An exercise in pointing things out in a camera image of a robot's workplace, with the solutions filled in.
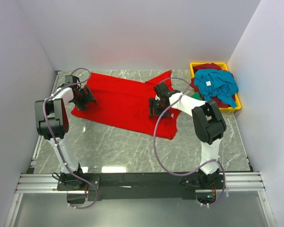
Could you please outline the bright red t shirt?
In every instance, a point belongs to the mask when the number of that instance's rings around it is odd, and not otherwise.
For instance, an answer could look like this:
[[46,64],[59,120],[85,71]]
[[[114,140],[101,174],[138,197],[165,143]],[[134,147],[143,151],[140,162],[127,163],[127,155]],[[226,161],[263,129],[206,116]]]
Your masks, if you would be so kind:
[[[166,71],[146,82],[121,79],[91,73],[87,85],[96,99],[87,105],[88,110],[76,107],[71,114],[90,121],[117,128],[153,135],[157,116],[149,118],[149,98],[154,98],[154,87],[164,82],[172,90],[170,71]],[[171,108],[169,116],[160,120],[156,136],[173,139],[177,132],[177,117],[180,111]]]

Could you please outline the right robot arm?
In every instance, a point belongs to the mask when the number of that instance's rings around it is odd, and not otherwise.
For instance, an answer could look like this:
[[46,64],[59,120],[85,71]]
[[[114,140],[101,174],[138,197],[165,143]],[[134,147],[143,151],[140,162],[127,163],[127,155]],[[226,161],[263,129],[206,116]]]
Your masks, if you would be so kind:
[[156,115],[158,120],[153,136],[162,117],[169,116],[169,109],[174,108],[188,114],[193,119],[195,133],[201,141],[201,164],[197,172],[192,172],[192,184],[208,189],[218,178],[219,147],[226,131],[226,123],[215,101],[201,101],[189,97],[178,90],[171,91],[161,82],[154,87],[155,98],[149,99],[150,117]]

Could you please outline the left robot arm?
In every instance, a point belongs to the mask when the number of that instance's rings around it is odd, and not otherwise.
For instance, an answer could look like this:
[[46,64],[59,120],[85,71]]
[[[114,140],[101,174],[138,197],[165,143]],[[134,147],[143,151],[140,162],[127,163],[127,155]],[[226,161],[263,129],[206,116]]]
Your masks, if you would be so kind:
[[68,140],[69,120],[65,105],[73,103],[79,111],[88,110],[87,105],[96,102],[87,85],[82,86],[80,79],[67,75],[60,86],[49,98],[35,101],[35,122],[39,135],[49,141],[61,165],[61,182],[67,181],[74,190],[85,185],[85,178],[78,160],[74,157]]

